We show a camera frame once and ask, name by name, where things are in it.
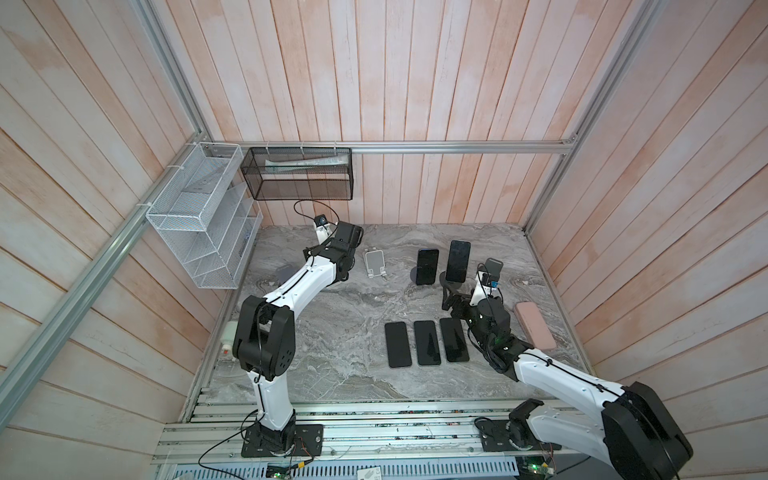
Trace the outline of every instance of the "black smartphone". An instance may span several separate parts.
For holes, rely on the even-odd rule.
[[[440,365],[440,347],[437,343],[435,320],[417,320],[413,323],[416,337],[416,360],[419,365]]]
[[[422,248],[416,259],[416,285],[432,285],[437,275],[437,260],[440,250]]]
[[[406,323],[385,323],[384,337],[386,338],[386,356],[389,360],[389,368],[399,369],[404,366],[411,366],[411,346],[408,343]]]
[[[469,249],[472,244],[453,240],[451,250],[448,252],[448,266],[445,269],[445,280],[448,282],[464,283],[467,280],[467,266],[469,265]]]
[[[468,362],[469,351],[462,321],[455,318],[440,319],[440,331],[442,344],[445,347],[445,359],[449,362]]]

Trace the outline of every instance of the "marble tabletop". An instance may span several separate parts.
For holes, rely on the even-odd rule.
[[[497,374],[469,347],[469,362],[445,360],[439,319],[442,288],[416,286],[410,271],[421,248],[439,248],[438,271],[445,270],[451,240],[472,243],[468,282],[477,264],[488,257],[504,263],[499,287],[511,313],[512,332],[525,338],[513,313],[518,302],[536,302],[557,343],[552,357],[584,368],[569,330],[538,268],[523,232],[503,223],[472,225],[367,225],[349,280],[325,288],[296,319],[296,357],[287,375],[292,402],[370,401],[395,399],[523,399],[546,397],[541,390]],[[249,295],[263,296],[278,287],[276,272],[304,263],[302,250],[316,244],[312,228],[265,227],[254,247],[232,319]],[[384,252],[386,276],[368,278],[363,260],[367,250]],[[413,322],[435,320],[442,364],[416,362]],[[390,369],[384,324],[404,321],[408,327],[413,365]],[[209,402],[253,402],[253,390],[237,362],[219,359],[210,382]]]

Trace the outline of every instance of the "robotic arm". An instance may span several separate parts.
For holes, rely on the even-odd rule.
[[[294,320],[320,290],[349,278],[362,239],[361,227],[341,221],[331,235],[323,215],[316,217],[315,231],[318,245],[304,250],[304,266],[277,290],[249,296],[240,309],[232,351],[253,383],[260,411],[255,427],[270,452],[288,452],[296,432],[285,375],[296,352]],[[590,376],[512,335],[498,294],[502,267],[490,258],[481,263],[471,295],[443,273],[442,308],[467,322],[468,336],[496,372],[584,413],[529,399],[509,414],[509,442],[520,450],[537,442],[565,445],[612,465],[626,480],[673,478],[693,449],[656,393],[639,382],[623,386]]]

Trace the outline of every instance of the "black mesh basket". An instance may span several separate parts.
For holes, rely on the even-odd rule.
[[[240,169],[255,200],[352,200],[349,148],[251,147]]]

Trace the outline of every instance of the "wood panel wall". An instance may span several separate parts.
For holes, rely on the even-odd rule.
[[[767,25],[672,1],[532,233],[598,375],[686,432],[685,477],[768,475]]]
[[[211,134],[226,141],[567,137],[640,3],[154,0]],[[344,220],[524,224],[556,158],[354,161],[354,200],[331,204]],[[263,210],[304,224],[292,201]]]
[[[0,2],[0,368],[194,132],[130,2]],[[222,296],[148,231],[8,428],[3,478],[142,478]]]

